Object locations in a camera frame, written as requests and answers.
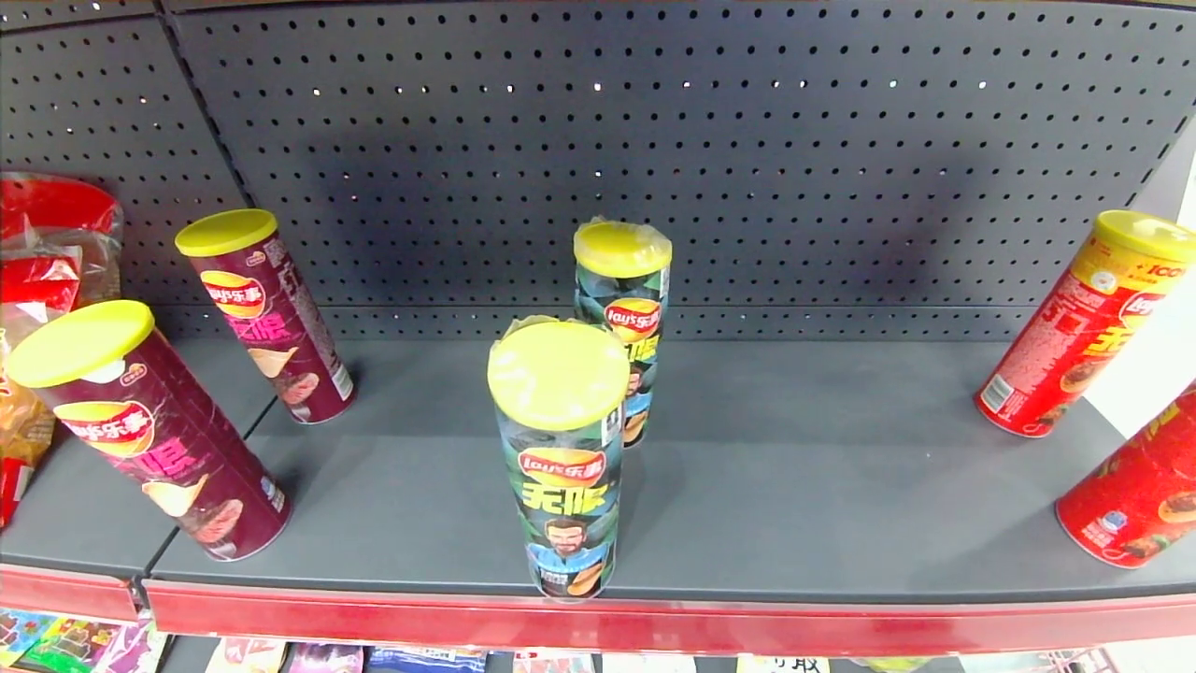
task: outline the perforated metal panel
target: perforated metal panel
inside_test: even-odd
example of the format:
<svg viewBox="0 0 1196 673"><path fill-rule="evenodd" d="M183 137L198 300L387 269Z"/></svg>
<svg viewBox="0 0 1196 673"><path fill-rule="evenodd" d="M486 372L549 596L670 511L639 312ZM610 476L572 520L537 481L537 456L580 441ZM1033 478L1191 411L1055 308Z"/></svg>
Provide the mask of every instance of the perforated metal panel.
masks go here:
<svg viewBox="0 0 1196 673"><path fill-rule="evenodd" d="M1000 342L1030 318L1018 307L856 306L826 308L675 306L666 335L687 341ZM159 325L173 336L226 336L224 316L210 306L157 306ZM328 306L337 339L496 339L511 320L530 313L569 317L568 306Z"/></svg>
<svg viewBox="0 0 1196 673"><path fill-rule="evenodd" d="M244 200L158 20L5 35L0 63L4 169L79 177L120 198L126 295L207 301L175 232Z"/></svg>
<svg viewBox="0 0 1196 673"><path fill-rule="evenodd" d="M104 20L118 17L152 14L153 2L147 0L43 0L0 2L0 32L26 27Z"/></svg>
<svg viewBox="0 0 1196 673"><path fill-rule="evenodd" d="M598 213L673 237L679 305L1030 305L1196 103L1179 11L460 2L178 20L252 194L336 305L568 302L570 233Z"/></svg>

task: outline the printed man's face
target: printed man's face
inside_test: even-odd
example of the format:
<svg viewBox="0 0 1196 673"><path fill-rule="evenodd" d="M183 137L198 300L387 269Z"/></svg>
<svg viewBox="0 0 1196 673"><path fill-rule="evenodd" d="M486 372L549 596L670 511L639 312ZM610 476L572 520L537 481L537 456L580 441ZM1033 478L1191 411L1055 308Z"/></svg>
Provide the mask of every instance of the printed man's face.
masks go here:
<svg viewBox="0 0 1196 673"><path fill-rule="evenodd" d="M553 545L556 553L562 557L578 553L585 542L586 532L579 526L573 528L553 528L550 526L548 528L548 544Z"/></svg>

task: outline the snack package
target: snack package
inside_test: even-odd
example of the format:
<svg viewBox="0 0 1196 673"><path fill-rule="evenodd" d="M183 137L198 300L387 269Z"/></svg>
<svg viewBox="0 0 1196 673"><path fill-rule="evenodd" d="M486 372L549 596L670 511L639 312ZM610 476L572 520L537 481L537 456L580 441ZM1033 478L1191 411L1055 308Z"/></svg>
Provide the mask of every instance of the snack package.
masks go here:
<svg viewBox="0 0 1196 673"><path fill-rule="evenodd" d="M0 610L0 668L12 666L57 620L50 614Z"/></svg>
<svg viewBox="0 0 1196 673"><path fill-rule="evenodd" d="M736 659L736 673L831 673L824 656L753 656Z"/></svg>
<svg viewBox="0 0 1196 673"><path fill-rule="evenodd" d="M0 238L5 251L78 246L80 304L121 292L124 213L116 198L86 182L31 172L0 172Z"/></svg>
<svg viewBox="0 0 1196 673"><path fill-rule="evenodd" d="M532 316L490 349L507 479L532 580L588 599L615 569L628 363L610 331Z"/></svg>
<svg viewBox="0 0 1196 673"><path fill-rule="evenodd" d="M20 669L91 673L120 626L83 619L61 619L17 661Z"/></svg>
<svg viewBox="0 0 1196 673"><path fill-rule="evenodd" d="M353 404L353 379L271 213L209 215L179 231L175 245L292 418L323 423Z"/></svg>
<svg viewBox="0 0 1196 673"><path fill-rule="evenodd" d="M12 520L54 436L54 415L32 391L8 379L6 365L12 349L69 311L78 293L78 249L59 256L6 256L0 267L0 528Z"/></svg>
<svg viewBox="0 0 1196 673"><path fill-rule="evenodd" d="M358 646L299 643L287 673L361 673L365 649Z"/></svg>
<svg viewBox="0 0 1196 673"><path fill-rule="evenodd" d="M672 241L646 224L594 218L573 234L573 255L578 319L611 329L627 349L631 373L623 448L629 449L643 439L652 406Z"/></svg>
<svg viewBox="0 0 1196 673"><path fill-rule="evenodd" d="M289 498L141 301L102 301L43 325L7 372L212 558L245 558L286 526Z"/></svg>
<svg viewBox="0 0 1196 673"><path fill-rule="evenodd" d="M980 412L1044 438L1196 262L1196 231L1105 210L984 387Z"/></svg>
<svg viewBox="0 0 1196 673"><path fill-rule="evenodd" d="M685 654L603 654L602 673L696 673Z"/></svg>
<svg viewBox="0 0 1196 673"><path fill-rule="evenodd" d="M913 673L933 660L929 656L886 656L883 659L853 659L852 661L860 666L867 666L877 673Z"/></svg>
<svg viewBox="0 0 1196 673"><path fill-rule="evenodd" d="M167 640L148 618L126 624L99 657L93 673L154 673Z"/></svg>
<svg viewBox="0 0 1196 673"><path fill-rule="evenodd" d="M512 673L594 673L594 657L569 650L517 651Z"/></svg>
<svg viewBox="0 0 1196 673"><path fill-rule="evenodd" d="M287 654L286 641L220 638L205 673L277 673Z"/></svg>
<svg viewBox="0 0 1196 673"><path fill-rule="evenodd" d="M1055 503L1084 551L1140 568L1196 531L1196 381Z"/></svg>
<svg viewBox="0 0 1196 673"><path fill-rule="evenodd" d="M370 673L486 673L486 653L470 649L382 648L370 650Z"/></svg>

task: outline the maroon chip can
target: maroon chip can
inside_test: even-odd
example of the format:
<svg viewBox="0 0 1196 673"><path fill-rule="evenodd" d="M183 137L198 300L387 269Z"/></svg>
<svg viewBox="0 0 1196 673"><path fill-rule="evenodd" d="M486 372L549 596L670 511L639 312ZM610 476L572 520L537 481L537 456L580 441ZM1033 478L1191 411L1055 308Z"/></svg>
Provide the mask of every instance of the maroon chip can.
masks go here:
<svg viewBox="0 0 1196 673"><path fill-rule="evenodd" d="M13 350L7 372L212 558L245 558L286 526L289 500L145 304L102 301L51 320Z"/></svg>
<svg viewBox="0 0 1196 673"><path fill-rule="evenodd" d="M295 421L323 423L349 408L353 379L273 214L206 216L179 231L175 245Z"/></svg>

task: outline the yellow plastic lid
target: yellow plastic lid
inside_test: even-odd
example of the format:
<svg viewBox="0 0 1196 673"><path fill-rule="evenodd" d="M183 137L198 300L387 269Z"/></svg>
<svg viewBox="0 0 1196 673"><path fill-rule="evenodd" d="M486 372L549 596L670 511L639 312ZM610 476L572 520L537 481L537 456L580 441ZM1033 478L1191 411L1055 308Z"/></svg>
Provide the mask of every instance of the yellow plastic lid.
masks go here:
<svg viewBox="0 0 1196 673"><path fill-rule="evenodd" d="M175 235L175 246L188 257L215 257L243 250L279 230L269 210L243 208L197 219Z"/></svg>
<svg viewBox="0 0 1196 673"><path fill-rule="evenodd" d="M43 324L8 355L5 371L26 388L78 381L129 355L153 331L150 306L100 301Z"/></svg>
<svg viewBox="0 0 1196 673"><path fill-rule="evenodd" d="M1105 210L1097 215L1097 238L1165 259L1196 262L1196 231L1135 210Z"/></svg>
<svg viewBox="0 0 1196 673"><path fill-rule="evenodd" d="M631 375L617 336L590 324L527 318L490 349L486 378L502 414L536 430L597 423L627 397Z"/></svg>
<svg viewBox="0 0 1196 673"><path fill-rule="evenodd" d="M672 261L672 241L648 224L593 219L573 234L573 256L610 277L647 275Z"/></svg>

